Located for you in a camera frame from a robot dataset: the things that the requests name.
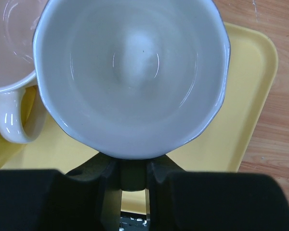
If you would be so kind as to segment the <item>pink translucent mug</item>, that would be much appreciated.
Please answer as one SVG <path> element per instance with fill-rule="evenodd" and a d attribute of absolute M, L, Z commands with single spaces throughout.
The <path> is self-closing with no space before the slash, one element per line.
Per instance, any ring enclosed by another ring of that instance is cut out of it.
<path fill-rule="evenodd" d="M 37 86 L 33 35 L 45 0 L 0 0 L 0 134 L 13 143 L 30 143 L 41 133 L 47 111 L 36 91 L 25 123 L 21 102 Z"/>

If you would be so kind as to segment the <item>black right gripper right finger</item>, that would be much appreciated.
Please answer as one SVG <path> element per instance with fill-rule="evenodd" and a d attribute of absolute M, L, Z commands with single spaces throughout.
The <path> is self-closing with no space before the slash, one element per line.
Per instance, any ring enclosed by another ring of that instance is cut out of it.
<path fill-rule="evenodd" d="M 268 175 L 185 171 L 166 156 L 146 173 L 152 231 L 289 231 L 289 203 Z"/>

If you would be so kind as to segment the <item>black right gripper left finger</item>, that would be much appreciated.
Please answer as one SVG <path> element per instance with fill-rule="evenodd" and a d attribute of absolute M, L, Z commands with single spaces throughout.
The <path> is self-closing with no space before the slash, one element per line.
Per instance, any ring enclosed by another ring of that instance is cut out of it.
<path fill-rule="evenodd" d="M 117 231 L 118 161 L 98 154 L 63 174 L 0 170 L 0 231 Z"/>

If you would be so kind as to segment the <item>white mug green handle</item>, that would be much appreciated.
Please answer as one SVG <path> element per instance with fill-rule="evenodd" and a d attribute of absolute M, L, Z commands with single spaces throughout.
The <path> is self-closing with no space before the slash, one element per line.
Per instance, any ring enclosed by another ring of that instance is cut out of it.
<path fill-rule="evenodd" d="M 33 38 L 46 109 L 73 139 L 123 160 L 125 191 L 145 188 L 142 160 L 208 127 L 230 53 L 211 0 L 50 0 Z"/>

